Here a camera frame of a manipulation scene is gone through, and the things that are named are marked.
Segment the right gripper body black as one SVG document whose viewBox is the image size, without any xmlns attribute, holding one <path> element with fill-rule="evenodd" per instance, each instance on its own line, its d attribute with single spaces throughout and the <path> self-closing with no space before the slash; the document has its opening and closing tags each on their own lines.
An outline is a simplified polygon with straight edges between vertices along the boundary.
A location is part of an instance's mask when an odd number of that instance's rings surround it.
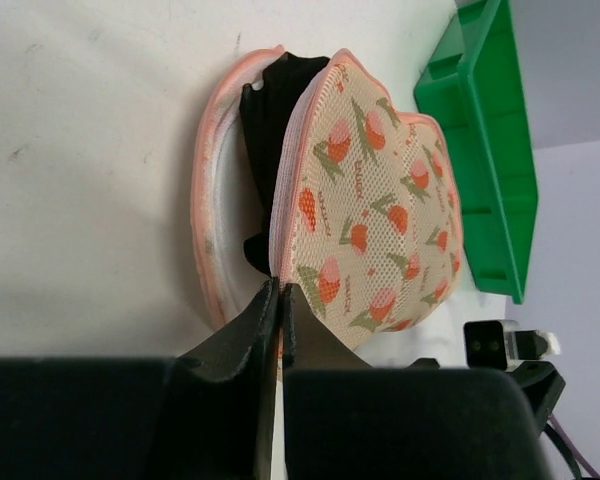
<svg viewBox="0 0 600 480">
<path fill-rule="evenodd" d="M 501 371 L 424 358 L 404 371 L 404 421 L 413 425 L 545 425 L 566 386 L 546 361 Z"/>
</svg>

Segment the peach floral mesh laundry bag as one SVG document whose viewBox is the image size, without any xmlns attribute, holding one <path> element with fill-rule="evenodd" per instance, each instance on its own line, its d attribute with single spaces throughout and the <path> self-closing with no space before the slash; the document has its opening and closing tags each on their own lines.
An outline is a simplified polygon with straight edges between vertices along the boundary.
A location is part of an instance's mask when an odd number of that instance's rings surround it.
<svg viewBox="0 0 600 480">
<path fill-rule="evenodd" d="M 288 52 L 253 51 L 229 70 L 199 124 L 191 226 L 201 288 L 223 327 L 267 278 L 302 290 L 348 348 L 423 321 L 454 290 L 463 258 L 458 189 L 438 123 L 397 111 L 348 50 L 300 95 L 284 135 L 269 232 L 270 275 L 243 242 L 263 209 L 239 114 L 242 86 Z"/>
</svg>

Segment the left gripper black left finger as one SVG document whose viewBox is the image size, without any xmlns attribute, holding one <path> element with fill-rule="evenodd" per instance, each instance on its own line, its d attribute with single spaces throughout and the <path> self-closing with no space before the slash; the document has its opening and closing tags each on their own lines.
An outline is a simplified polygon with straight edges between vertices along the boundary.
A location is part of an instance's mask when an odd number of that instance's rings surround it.
<svg viewBox="0 0 600 480">
<path fill-rule="evenodd" d="M 279 286 L 177 357 L 0 358 L 0 479 L 266 479 Z"/>
</svg>

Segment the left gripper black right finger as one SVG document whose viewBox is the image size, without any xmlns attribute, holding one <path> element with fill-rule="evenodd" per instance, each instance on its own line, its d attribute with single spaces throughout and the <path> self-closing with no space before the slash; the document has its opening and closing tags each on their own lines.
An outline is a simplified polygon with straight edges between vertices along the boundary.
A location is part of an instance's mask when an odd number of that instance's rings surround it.
<svg viewBox="0 0 600 480">
<path fill-rule="evenodd" d="M 291 479 L 547 479 L 529 403 L 490 369 L 374 368 L 281 297 Z"/>
</svg>

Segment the black bra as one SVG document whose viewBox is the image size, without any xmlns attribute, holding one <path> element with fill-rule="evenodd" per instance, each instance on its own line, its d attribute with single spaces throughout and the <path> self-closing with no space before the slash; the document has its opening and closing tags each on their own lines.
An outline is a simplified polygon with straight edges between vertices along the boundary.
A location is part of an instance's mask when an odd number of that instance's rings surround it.
<svg viewBox="0 0 600 480">
<path fill-rule="evenodd" d="M 284 135 L 292 111 L 311 80 L 329 59 L 285 52 L 262 71 L 262 86 L 242 86 L 239 114 L 250 171 L 263 213 L 260 231 L 243 242 L 247 261 L 270 275 L 270 221 Z"/>
</svg>

